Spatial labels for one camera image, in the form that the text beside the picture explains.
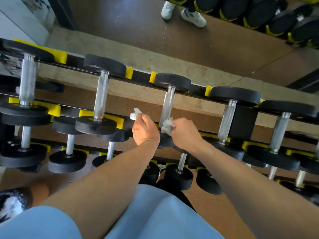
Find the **white shoe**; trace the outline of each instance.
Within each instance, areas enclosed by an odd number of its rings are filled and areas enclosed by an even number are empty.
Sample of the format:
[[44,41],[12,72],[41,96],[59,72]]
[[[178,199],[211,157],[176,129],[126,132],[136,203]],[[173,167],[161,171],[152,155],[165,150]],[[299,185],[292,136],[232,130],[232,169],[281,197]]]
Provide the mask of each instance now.
[[170,20],[172,17],[174,7],[175,4],[166,1],[162,9],[162,18],[165,20]]
[[199,12],[189,12],[187,9],[184,9],[181,12],[181,18],[185,21],[193,23],[199,28],[203,28],[206,26],[206,20]]

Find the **blue shirt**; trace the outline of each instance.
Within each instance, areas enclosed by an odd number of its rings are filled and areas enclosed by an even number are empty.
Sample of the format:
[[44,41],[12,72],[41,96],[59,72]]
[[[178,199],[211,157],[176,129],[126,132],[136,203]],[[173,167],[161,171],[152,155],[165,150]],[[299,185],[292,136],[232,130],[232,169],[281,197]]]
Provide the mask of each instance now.
[[[137,186],[132,202],[105,238],[163,237],[224,238],[177,197],[150,185]],[[77,225],[67,214],[53,207],[37,206],[1,223],[0,238],[82,237]]]

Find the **crumpled paper towel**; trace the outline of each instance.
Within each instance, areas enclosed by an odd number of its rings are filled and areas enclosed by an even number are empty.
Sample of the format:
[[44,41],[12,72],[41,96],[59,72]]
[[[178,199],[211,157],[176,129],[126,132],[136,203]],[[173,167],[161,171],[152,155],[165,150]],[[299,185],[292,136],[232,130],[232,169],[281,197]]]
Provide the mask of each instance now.
[[142,113],[142,112],[137,107],[134,108],[134,113],[130,114],[130,119],[135,121],[138,113]]
[[166,134],[168,134],[170,136],[172,135],[172,126],[176,126],[172,122],[172,120],[173,120],[173,117],[171,117],[171,118],[169,118],[169,119],[167,119],[167,120],[165,120],[163,122],[163,126],[161,127],[161,132],[162,133],[166,133]]

